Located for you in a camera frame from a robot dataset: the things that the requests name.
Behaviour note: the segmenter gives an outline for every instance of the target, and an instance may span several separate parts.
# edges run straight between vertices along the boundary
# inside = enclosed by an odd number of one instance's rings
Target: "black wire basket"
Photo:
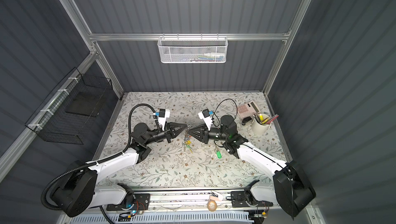
[[[111,91],[110,79],[79,74],[66,89],[58,90],[58,97],[38,112],[35,122],[31,117],[25,126],[46,142],[82,145]]]

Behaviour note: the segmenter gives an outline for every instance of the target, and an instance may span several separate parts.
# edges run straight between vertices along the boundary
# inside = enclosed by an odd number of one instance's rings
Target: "white cup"
[[[265,115],[265,114],[261,114],[264,118],[264,120],[266,118],[269,118],[269,116]],[[257,122],[257,120],[255,118],[253,118],[253,122],[251,124],[251,131],[253,131],[253,133],[255,133],[256,135],[262,135],[265,134],[265,132],[267,131],[267,129],[270,127],[270,124],[259,124]]]

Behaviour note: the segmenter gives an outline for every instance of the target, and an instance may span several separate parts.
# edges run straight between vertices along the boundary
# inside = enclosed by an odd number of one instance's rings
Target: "leaf pattern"
[[[261,112],[269,113],[262,93],[163,93],[163,92],[130,92],[118,114],[116,123],[102,151],[101,158],[121,151],[128,139],[128,114],[133,106],[147,103],[154,109],[170,109],[169,122],[188,123],[191,126],[202,124],[198,112],[209,108],[215,110],[225,98],[232,98],[237,105],[254,100]],[[236,109],[232,101],[224,101],[217,109],[220,118],[225,114],[235,116]],[[140,122],[154,129],[151,110],[145,106],[137,108],[131,117],[132,128]],[[238,132],[259,149],[285,160],[279,138],[273,124],[265,135],[255,135],[250,127],[238,125]],[[213,141],[204,144],[191,138],[192,152],[183,146],[184,132],[171,143],[150,144],[152,149],[147,158],[134,166],[119,170],[116,174],[103,179],[100,185],[124,183],[133,187],[244,187],[255,179],[271,182],[271,179],[248,162],[228,154],[224,148],[218,148]]]

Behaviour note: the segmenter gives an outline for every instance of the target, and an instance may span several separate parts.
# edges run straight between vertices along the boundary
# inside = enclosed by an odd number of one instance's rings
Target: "wire mesh basket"
[[[158,49],[163,63],[224,63],[228,40],[222,39],[158,39]]]
[[[111,94],[108,78],[80,74],[45,110],[36,123],[25,124],[46,142],[80,144],[87,140],[92,125]]]

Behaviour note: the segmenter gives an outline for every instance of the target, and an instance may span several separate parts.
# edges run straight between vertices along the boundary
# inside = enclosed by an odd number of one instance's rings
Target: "gray wall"
[[[58,0],[0,0],[0,155],[89,51]]]
[[[43,99],[89,51],[58,0],[0,0],[0,155]],[[88,74],[103,76],[94,63]],[[112,94],[83,146],[36,138],[0,183],[0,223],[55,223],[44,208],[47,183],[79,159],[92,159],[117,97]]]
[[[281,41],[230,41],[225,63],[160,62],[157,42],[99,41],[124,91],[261,90]]]
[[[396,0],[314,0],[270,91],[329,224],[394,223]]]
[[[93,33],[284,33],[289,30],[300,3],[300,0],[75,1]],[[99,44],[125,91],[233,91],[263,89],[281,42],[231,41],[224,64],[199,65],[161,63],[156,42]]]

